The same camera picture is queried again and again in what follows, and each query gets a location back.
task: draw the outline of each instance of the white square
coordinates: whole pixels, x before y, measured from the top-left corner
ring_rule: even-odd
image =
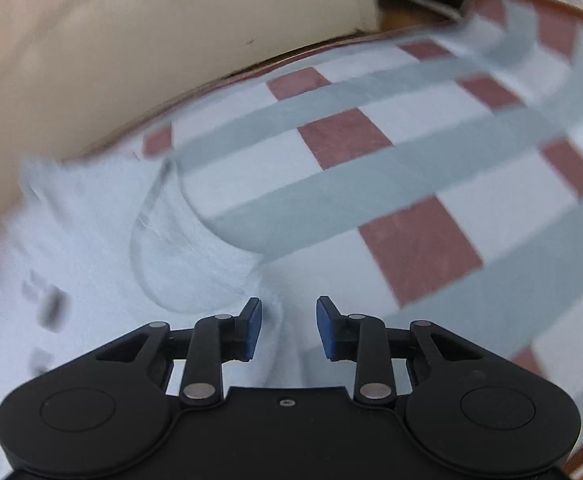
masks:
[[[453,81],[364,105],[361,111],[394,144],[491,113]]]
[[[438,197],[485,263],[522,244],[577,203],[536,150]]]
[[[384,44],[370,48],[365,52],[349,54],[337,59],[325,61],[315,65],[326,79],[332,83],[344,81],[354,77],[360,77],[372,72],[390,70],[400,66],[415,63],[417,60],[400,50],[395,44]]]
[[[583,297],[531,346],[547,378],[576,397],[583,390]]]
[[[536,44],[522,62],[508,70],[496,70],[494,75],[523,102],[532,104],[561,88],[571,67],[567,60]]]
[[[300,249],[261,267],[264,280],[281,293],[300,348],[320,346],[316,300],[329,296],[342,314],[383,317],[398,303],[357,230]]]
[[[174,147],[277,102],[267,85],[261,83],[236,91],[199,110],[188,111],[185,107],[173,122]]]
[[[502,41],[505,30],[492,20],[474,14],[464,27],[452,34],[432,34],[436,42],[457,56],[486,52]]]
[[[193,209],[211,218],[320,171],[293,129],[185,173],[182,188]]]

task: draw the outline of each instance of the beige surface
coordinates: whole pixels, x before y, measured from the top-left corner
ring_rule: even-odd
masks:
[[[375,0],[0,0],[0,214],[23,153],[78,155],[210,80],[376,28]]]

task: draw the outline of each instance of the red square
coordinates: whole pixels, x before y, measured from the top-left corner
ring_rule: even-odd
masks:
[[[541,150],[547,161],[583,196],[583,156],[565,138],[544,146]]]
[[[305,124],[298,131],[323,170],[392,145],[358,108]]]
[[[553,6],[536,4],[535,9],[538,15],[539,43],[571,59],[581,21]]]
[[[159,155],[160,153],[168,152],[172,148],[172,125],[169,123],[145,136],[142,153],[145,156]]]
[[[433,40],[414,41],[414,43],[405,43],[398,45],[407,54],[411,54],[415,59],[424,61],[435,57],[453,56],[449,50]]]
[[[499,25],[507,23],[507,10],[503,0],[478,0],[476,12]]]
[[[435,196],[372,220],[359,231],[401,305],[482,266],[482,260]]]
[[[489,75],[474,76],[457,83],[492,110],[512,104],[523,104],[516,94]]]
[[[304,68],[290,74],[281,75],[267,81],[267,86],[278,101],[321,88],[331,84],[313,67]]]

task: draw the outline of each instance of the checkered tablecloth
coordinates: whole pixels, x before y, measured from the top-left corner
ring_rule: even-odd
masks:
[[[307,323],[329,294],[389,326],[446,326],[559,384],[583,416],[577,14],[478,0],[460,25],[213,92],[116,150],[168,154],[210,231],[264,254],[302,311],[309,383],[351,372],[324,360]]]

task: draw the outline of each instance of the white cloth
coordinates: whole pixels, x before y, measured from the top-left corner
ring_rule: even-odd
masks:
[[[168,162],[37,161],[24,167],[21,186],[23,206],[5,220],[0,246],[0,401],[38,368],[57,367],[145,323],[191,328],[201,317],[238,314],[251,296],[264,306],[255,356],[225,364],[225,386],[300,385],[291,330],[261,285],[259,256],[200,223]],[[66,312],[53,331],[39,317],[58,289]],[[168,392],[178,383],[174,374]],[[8,471],[0,449],[0,477]]]

